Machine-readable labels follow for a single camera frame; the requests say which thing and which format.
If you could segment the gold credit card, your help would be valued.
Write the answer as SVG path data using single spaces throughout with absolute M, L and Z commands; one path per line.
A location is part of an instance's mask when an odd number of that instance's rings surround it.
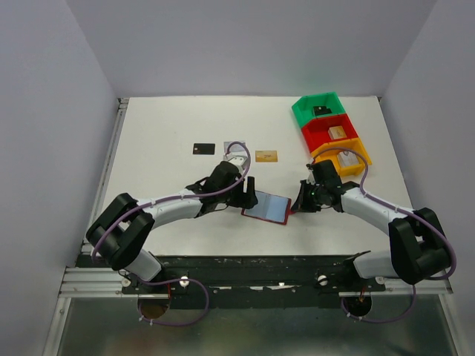
M 255 152 L 256 162 L 278 162 L 278 152 L 275 150 L 262 150 Z

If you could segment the white VIP card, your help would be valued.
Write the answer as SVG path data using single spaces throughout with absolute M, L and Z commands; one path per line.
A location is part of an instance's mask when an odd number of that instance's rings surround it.
M 223 143 L 225 153 L 244 152 L 246 143 L 244 141 L 229 141 Z

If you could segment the red leather card holder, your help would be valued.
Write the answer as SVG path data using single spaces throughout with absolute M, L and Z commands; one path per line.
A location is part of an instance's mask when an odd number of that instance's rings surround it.
M 241 214 L 257 220 L 286 225 L 291 199 L 262 191 L 256 191 L 258 203 L 250 209 L 243 209 Z

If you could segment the black credit card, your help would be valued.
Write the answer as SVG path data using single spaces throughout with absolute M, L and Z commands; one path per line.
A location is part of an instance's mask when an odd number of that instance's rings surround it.
M 215 144 L 214 143 L 194 143 L 193 154 L 194 155 L 214 155 Z

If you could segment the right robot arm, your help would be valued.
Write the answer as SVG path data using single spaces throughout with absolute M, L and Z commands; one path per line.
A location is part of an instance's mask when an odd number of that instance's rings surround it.
M 344 261 L 343 285 L 352 291 L 376 277 L 397 278 L 409 285 L 450 268 L 449 248 L 437 215 L 428 208 L 403 212 L 386 201 L 376 202 L 361 192 L 356 182 L 342 182 L 329 159 L 307 166 L 308 179 L 301 180 L 293 213 L 315 213 L 331 208 L 358 217 L 389 237 L 386 251 L 364 251 Z

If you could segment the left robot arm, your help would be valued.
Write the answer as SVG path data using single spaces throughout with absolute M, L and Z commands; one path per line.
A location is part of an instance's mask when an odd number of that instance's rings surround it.
M 220 162 L 213 172 L 167 197 L 136 200 L 128 193 L 116 196 L 92 223 L 86 240 L 115 271 L 139 278 L 149 293 L 158 292 L 165 279 L 162 264 L 143 246 L 155 228 L 178 220 L 194 219 L 225 206 L 250 209 L 257 205 L 255 178 L 237 159 Z

